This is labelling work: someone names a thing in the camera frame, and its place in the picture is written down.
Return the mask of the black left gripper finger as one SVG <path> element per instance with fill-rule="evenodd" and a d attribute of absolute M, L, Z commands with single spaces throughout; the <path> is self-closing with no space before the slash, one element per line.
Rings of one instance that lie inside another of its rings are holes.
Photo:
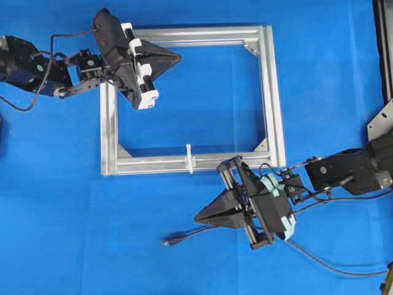
<path fill-rule="evenodd" d="M 176 52 L 162 48 L 147 40 L 141 39 L 142 49 L 138 49 L 137 61 L 178 63 L 182 56 Z"/>
<path fill-rule="evenodd" d="M 154 88 L 153 81 L 161 76 L 165 71 L 173 68 L 179 62 L 180 60 L 144 61 L 143 65 L 147 66 L 147 75 L 143 76 L 144 87 Z"/>

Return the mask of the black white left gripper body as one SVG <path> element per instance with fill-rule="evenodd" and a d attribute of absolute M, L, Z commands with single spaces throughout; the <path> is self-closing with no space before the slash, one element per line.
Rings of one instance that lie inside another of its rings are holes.
<path fill-rule="evenodd" d="M 120 20 L 106 8 L 93 19 L 95 39 L 103 59 L 103 77 L 132 104 L 135 110 L 155 106 L 159 92 L 154 88 L 150 64 L 137 61 L 142 57 L 142 40 L 133 34 L 130 22 Z"/>

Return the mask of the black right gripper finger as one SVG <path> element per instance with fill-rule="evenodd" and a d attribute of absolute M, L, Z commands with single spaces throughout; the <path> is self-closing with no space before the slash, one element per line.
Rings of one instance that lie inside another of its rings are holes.
<path fill-rule="evenodd" d="M 226 189 L 193 218 L 194 221 L 245 221 L 241 189 Z"/>
<path fill-rule="evenodd" d="M 242 211 L 226 211 L 210 216 L 197 214 L 195 222 L 209 226 L 227 227 L 231 229 L 245 228 L 247 219 Z"/>

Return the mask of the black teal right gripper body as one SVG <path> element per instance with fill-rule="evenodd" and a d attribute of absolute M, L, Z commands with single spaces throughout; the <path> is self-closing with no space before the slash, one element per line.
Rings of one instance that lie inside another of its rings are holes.
<path fill-rule="evenodd" d="M 288 240 L 294 234 L 296 217 L 284 186 L 273 174 L 255 175 L 240 156 L 222 162 L 217 171 L 226 189 L 240 188 L 245 228 L 253 250 L 274 243 L 274 238 Z"/>

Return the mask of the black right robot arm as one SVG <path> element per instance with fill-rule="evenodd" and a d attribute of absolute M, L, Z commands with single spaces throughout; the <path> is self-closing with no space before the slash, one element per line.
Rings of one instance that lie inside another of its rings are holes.
<path fill-rule="evenodd" d="M 223 161 L 217 171 L 225 190 L 195 217 L 197 223 L 231 229 L 243 228 L 256 249 L 288 240 L 296 217 L 292 205 L 333 187 L 352 195 L 366 194 L 392 185 L 392 133 L 383 134 L 363 148 L 347 149 L 329 157 L 313 157 L 303 163 L 314 192 L 308 192 L 292 168 L 274 174 L 255 175 L 241 156 Z"/>

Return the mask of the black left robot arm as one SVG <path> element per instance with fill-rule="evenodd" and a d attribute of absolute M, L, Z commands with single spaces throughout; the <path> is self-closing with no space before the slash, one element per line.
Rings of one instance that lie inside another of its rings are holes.
<path fill-rule="evenodd" d="M 88 49 L 67 56 L 38 50 L 15 36 L 1 38 L 1 82 L 38 96 L 66 98 L 107 82 L 119 90 L 135 110 L 155 106 L 159 92 L 154 81 L 177 65 L 182 57 L 136 37 L 131 23 L 122 24 L 106 8 L 94 17 L 90 30 L 99 54 Z"/>

